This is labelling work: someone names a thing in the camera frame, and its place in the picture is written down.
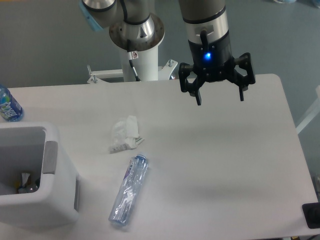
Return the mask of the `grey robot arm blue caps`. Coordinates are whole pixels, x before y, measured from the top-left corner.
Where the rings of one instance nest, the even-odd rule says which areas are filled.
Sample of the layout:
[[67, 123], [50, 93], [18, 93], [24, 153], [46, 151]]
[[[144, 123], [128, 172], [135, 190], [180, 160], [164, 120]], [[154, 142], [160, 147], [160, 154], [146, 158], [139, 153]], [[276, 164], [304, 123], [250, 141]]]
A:
[[[79, 8], [95, 31], [109, 30], [112, 42], [122, 51], [122, 70], [127, 82], [158, 78], [158, 58], [146, 56], [157, 50], [165, 36], [161, 19], [152, 13], [149, 0], [81, 0]], [[251, 55], [232, 55], [226, 4], [223, 0], [181, 0], [192, 64], [178, 69], [180, 89], [202, 103], [204, 83], [229, 81], [243, 93], [256, 82]]]

